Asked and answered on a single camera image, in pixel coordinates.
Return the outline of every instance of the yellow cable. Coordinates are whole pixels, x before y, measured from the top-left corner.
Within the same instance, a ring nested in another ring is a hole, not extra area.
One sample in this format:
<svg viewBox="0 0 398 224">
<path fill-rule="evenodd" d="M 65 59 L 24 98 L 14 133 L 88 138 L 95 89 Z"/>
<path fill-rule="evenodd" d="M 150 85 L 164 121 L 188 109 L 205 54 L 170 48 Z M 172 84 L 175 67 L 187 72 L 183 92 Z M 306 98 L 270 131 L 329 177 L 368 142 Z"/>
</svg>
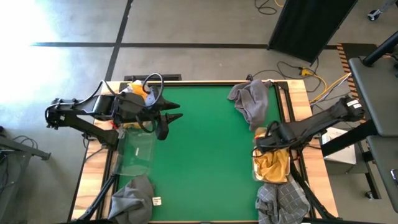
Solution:
<svg viewBox="0 0 398 224">
<path fill-rule="evenodd" d="M 315 97 L 313 100 L 310 100 L 310 103 L 313 103 L 314 101 L 319 100 L 323 94 L 327 93 L 330 89 L 332 89 L 335 85 L 339 84 L 340 81 L 342 81 L 342 79 L 346 78 L 347 76 L 350 76 L 351 72 L 343 75 L 341 78 L 337 79 L 334 83 L 332 83 L 326 90 L 324 90 L 321 94 L 319 94 L 317 97 Z"/>
<path fill-rule="evenodd" d="M 323 92 L 324 91 L 326 91 L 326 89 L 328 88 L 328 85 L 326 84 L 326 81 L 322 78 L 322 77 L 320 77 L 320 76 L 318 76 L 318 75 L 313 75 L 315 78 L 317 78 L 317 79 L 319 79 L 319 80 L 321 80 L 322 82 L 323 82 L 323 84 L 324 84 L 324 89 L 323 89 Z"/>
<path fill-rule="evenodd" d="M 275 1 L 275 4 L 277 5 L 277 6 L 279 6 L 279 7 L 283 7 L 284 5 L 280 5 L 278 2 L 277 2 L 277 0 L 274 0 Z"/>
</svg>

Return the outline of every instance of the white label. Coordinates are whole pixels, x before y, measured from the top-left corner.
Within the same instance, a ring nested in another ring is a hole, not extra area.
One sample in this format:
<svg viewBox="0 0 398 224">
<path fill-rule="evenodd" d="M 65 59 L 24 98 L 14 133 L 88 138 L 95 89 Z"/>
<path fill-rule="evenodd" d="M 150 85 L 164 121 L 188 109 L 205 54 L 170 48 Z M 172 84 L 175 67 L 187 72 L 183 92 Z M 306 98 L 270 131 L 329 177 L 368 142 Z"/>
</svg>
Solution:
<svg viewBox="0 0 398 224">
<path fill-rule="evenodd" d="M 347 106 L 353 106 L 354 104 L 359 103 L 358 100 L 353 100 L 347 103 Z"/>
<path fill-rule="evenodd" d="M 354 109 L 361 107 L 362 105 L 360 105 L 359 103 L 354 105 Z"/>
<path fill-rule="evenodd" d="M 162 205 L 162 198 L 161 197 L 154 197 L 152 198 L 152 203 L 154 206 Z"/>
</svg>

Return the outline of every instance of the plaid cloth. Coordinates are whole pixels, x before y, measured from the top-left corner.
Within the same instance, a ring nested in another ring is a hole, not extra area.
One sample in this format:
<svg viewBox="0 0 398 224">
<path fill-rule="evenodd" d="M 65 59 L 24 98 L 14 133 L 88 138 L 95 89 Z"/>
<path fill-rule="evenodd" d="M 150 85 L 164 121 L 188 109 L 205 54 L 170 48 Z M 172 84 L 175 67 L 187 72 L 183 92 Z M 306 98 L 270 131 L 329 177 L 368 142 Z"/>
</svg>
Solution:
<svg viewBox="0 0 398 224">
<path fill-rule="evenodd" d="M 301 223 L 310 210 L 301 187 L 291 175 L 284 184 L 264 183 L 257 192 L 259 224 Z"/>
</svg>

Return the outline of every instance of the green table surface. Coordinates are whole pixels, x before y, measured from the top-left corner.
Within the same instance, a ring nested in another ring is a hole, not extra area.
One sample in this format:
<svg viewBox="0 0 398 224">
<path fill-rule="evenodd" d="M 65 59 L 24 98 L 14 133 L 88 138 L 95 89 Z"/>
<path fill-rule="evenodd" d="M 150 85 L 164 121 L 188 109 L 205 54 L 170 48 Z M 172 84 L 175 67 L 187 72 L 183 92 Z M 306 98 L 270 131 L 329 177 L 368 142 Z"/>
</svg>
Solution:
<svg viewBox="0 0 398 224">
<path fill-rule="evenodd" d="M 165 87 L 164 98 L 181 105 L 167 112 L 183 117 L 169 125 L 165 141 L 155 142 L 148 176 L 162 205 L 154 207 L 153 221 L 258 220 L 254 203 L 262 182 L 252 171 L 254 133 L 226 99 L 230 89 Z M 273 120 L 280 121 L 274 86 L 264 126 Z M 133 156 L 129 147 L 126 161 Z M 119 188 L 132 178 L 121 175 Z"/>
</svg>

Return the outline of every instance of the clear plastic container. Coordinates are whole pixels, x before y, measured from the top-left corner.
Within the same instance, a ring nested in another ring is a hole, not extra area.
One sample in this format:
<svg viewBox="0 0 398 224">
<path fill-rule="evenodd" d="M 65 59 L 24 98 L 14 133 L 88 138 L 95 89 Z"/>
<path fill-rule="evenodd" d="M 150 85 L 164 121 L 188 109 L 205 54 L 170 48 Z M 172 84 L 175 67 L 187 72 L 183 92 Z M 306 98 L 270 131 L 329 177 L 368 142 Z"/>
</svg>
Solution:
<svg viewBox="0 0 398 224">
<path fill-rule="evenodd" d="M 152 129 L 152 125 L 147 124 L 146 128 Z M 114 173 L 129 176 L 149 174 L 154 148 L 154 133 L 146 133 L 141 128 L 128 128 L 119 141 Z"/>
</svg>

